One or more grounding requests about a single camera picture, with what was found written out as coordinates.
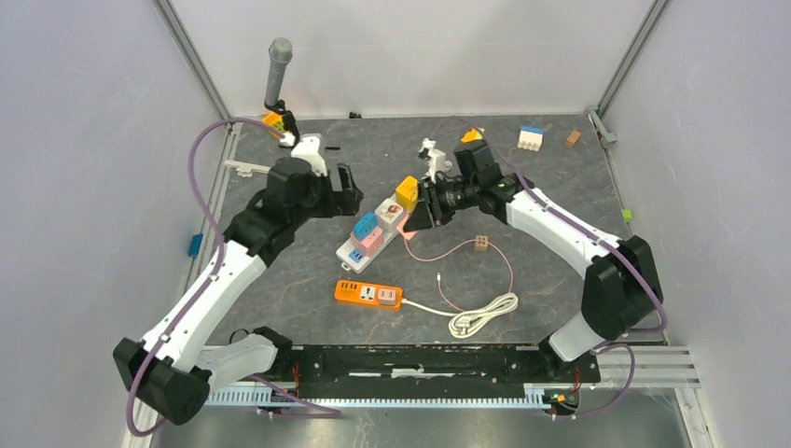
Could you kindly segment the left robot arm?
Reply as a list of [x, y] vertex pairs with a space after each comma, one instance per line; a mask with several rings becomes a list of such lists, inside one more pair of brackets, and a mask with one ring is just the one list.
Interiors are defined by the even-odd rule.
[[354, 216], [364, 198], [349, 164], [337, 166], [340, 189], [312, 164], [284, 157], [269, 170], [266, 186], [222, 233], [210, 262], [174, 308], [139, 340], [121, 339], [112, 352], [129, 392], [126, 417], [135, 436], [133, 405], [141, 401], [160, 416], [155, 427], [183, 425], [215, 390], [256, 373], [284, 379], [292, 354], [252, 334], [212, 354], [205, 344], [242, 293], [295, 240], [312, 218]]

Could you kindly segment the white cube socket adapter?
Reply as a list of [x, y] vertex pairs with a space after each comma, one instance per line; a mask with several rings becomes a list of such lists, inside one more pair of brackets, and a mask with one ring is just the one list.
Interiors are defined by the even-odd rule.
[[405, 209], [394, 199], [383, 200], [374, 211], [378, 220], [378, 227], [384, 232], [397, 230], [398, 224], [403, 219]]

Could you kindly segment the white multicolour power strip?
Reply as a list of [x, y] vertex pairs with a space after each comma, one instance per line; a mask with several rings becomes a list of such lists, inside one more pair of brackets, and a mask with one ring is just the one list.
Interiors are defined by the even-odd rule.
[[341, 268], [361, 273], [397, 236], [410, 240], [416, 231], [403, 229], [409, 217], [410, 212], [398, 199], [397, 192], [367, 211], [354, 223], [348, 239], [336, 250]]

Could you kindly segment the small pink charger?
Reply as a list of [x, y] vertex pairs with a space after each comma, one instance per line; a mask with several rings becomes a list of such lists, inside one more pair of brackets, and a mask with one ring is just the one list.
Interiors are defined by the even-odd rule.
[[407, 241], [411, 240], [417, 234], [417, 231], [406, 231], [404, 229], [404, 223], [403, 222], [401, 222], [399, 224], [399, 226], [397, 227], [397, 230], [401, 234], [401, 236]]

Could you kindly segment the orange power strip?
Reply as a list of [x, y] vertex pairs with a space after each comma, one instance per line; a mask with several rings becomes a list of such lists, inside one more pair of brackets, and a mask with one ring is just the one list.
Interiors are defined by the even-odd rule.
[[[378, 304], [377, 293], [378, 290], [383, 287], [398, 290], [399, 301], [397, 306], [381, 306]], [[337, 302], [344, 304], [364, 306], [367, 308], [379, 310], [399, 311], [403, 299], [403, 290], [400, 287], [394, 286], [371, 284], [353, 280], [339, 280], [335, 287], [334, 299]]]

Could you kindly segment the blue socket adapter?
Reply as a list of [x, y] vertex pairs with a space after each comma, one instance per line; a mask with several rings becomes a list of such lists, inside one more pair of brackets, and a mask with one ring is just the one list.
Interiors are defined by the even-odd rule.
[[378, 217], [374, 212], [366, 212], [353, 226], [352, 236], [362, 242], [378, 227]]

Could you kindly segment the large pink cube adapter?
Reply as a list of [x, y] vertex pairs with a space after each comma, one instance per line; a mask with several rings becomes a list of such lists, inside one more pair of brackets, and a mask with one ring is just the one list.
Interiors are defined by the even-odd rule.
[[350, 233], [350, 239], [355, 250], [363, 254], [365, 257], [372, 258], [383, 245], [384, 231], [380, 227], [377, 227], [362, 242], [355, 240], [352, 236], [352, 233]]

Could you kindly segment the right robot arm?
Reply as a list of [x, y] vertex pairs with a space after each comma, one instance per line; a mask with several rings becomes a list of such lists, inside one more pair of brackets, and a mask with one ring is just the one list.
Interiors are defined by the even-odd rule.
[[646, 240], [601, 231], [557, 205], [523, 175], [504, 174], [483, 140], [454, 150], [458, 175], [447, 174], [446, 156], [431, 139], [423, 140], [418, 156], [428, 170], [418, 183], [405, 231], [445, 225], [457, 212], [476, 207], [534, 237], [581, 276], [579, 312], [540, 344], [538, 366], [549, 380], [565, 379], [581, 356], [615, 341], [649, 314], [666, 316]]

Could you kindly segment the yellow cube socket adapter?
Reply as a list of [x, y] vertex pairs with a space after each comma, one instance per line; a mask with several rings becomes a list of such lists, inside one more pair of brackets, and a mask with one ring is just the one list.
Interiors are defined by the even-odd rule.
[[395, 189], [395, 201], [407, 212], [411, 213], [418, 201], [419, 181], [413, 176], [407, 176]]

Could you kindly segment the dusty pink usb adapter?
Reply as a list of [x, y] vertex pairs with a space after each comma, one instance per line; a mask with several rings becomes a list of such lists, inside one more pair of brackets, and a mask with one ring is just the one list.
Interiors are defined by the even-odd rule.
[[380, 288], [377, 293], [377, 302], [381, 306], [397, 306], [399, 292], [393, 288]]

